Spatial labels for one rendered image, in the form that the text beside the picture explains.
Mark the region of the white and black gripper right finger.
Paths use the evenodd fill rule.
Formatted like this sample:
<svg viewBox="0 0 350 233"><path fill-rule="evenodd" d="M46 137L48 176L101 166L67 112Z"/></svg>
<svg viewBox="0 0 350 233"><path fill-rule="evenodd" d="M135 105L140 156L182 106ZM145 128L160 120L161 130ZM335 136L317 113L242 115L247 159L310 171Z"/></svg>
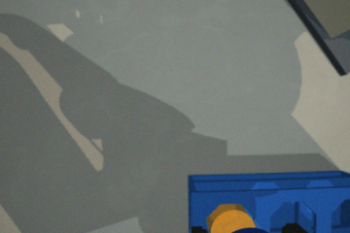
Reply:
<svg viewBox="0 0 350 233"><path fill-rule="evenodd" d="M282 233L308 233L297 223L286 223L282 227Z"/></svg>

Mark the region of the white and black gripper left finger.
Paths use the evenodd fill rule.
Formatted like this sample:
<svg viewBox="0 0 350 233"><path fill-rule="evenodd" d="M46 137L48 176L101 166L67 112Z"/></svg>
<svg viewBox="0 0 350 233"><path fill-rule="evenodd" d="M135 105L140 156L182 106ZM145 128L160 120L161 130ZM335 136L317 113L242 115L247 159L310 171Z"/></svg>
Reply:
<svg viewBox="0 0 350 233"><path fill-rule="evenodd" d="M192 233L207 233L207 231L202 229L202 226L192 226Z"/></svg>

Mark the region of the blue tube rack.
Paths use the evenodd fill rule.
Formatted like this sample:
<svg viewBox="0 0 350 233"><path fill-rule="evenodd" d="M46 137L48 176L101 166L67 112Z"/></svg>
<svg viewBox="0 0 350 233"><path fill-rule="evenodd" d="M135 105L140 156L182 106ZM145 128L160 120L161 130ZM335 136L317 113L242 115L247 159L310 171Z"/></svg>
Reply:
<svg viewBox="0 0 350 233"><path fill-rule="evenodd" d="M344 171L188 175L188 187L189 233L192 226L207 231L206 219L221 204L241 204L269 233L281 233L275 227L286 223L308 233L350 233L350 173Z"/></svg>

